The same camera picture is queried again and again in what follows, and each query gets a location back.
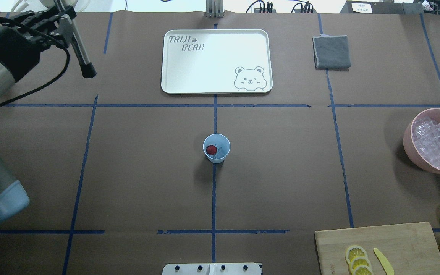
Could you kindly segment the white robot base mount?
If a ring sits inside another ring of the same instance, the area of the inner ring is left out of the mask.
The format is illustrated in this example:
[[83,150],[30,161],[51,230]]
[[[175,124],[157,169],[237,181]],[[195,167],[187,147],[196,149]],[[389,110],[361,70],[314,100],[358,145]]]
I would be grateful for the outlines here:
[[262,275],[262,264],[237,263],[171,263],[164,266],[163,275]]

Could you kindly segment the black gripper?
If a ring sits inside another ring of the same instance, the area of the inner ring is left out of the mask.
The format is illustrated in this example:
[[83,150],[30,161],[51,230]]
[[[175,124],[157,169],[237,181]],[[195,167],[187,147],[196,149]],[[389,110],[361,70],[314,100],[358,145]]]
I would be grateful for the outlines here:
[[[28,11],[22,16],[23,26],[55,39],[57,43],[54,44],[59,48],[67,49],[70,46],[70,24],[57,22],[65,16],[70,19],[76,18],[74,8],[66,8],[63,11],[59,11],[58,8],[38,12]],[[10,71],[16,83],[39,64],[40,53],[38,46],[17,29],[0,26],[0,62]]]

